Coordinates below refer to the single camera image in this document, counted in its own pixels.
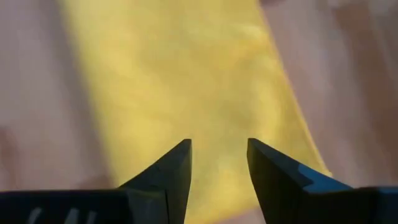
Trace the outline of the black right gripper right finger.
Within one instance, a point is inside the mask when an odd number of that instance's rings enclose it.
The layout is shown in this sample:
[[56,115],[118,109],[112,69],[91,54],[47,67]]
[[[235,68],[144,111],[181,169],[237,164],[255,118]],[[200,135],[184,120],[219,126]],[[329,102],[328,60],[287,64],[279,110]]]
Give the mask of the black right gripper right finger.
[[325,223],[325,207],[313,204],[313,195],[351,188],[256,138],[248,139],[247,160],[266,224]]

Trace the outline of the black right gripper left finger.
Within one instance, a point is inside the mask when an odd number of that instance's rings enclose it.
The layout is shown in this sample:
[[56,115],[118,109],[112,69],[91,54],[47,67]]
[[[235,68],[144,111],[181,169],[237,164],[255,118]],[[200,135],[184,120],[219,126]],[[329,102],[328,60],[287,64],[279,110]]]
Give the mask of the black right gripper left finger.
[[129,199],[134,224],[184,224],[191,179],[192,140],[184,139],[119,186],[136,194]]

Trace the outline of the yellow microfiber towel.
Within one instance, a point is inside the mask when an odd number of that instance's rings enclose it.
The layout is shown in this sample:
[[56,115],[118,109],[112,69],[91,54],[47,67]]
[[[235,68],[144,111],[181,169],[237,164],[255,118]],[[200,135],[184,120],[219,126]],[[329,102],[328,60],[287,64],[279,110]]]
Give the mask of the yellow microfiber towel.
[[190,138],[186,224],[258,205],[258,138],[327,173],[258,0],[59,0],[115,183]]

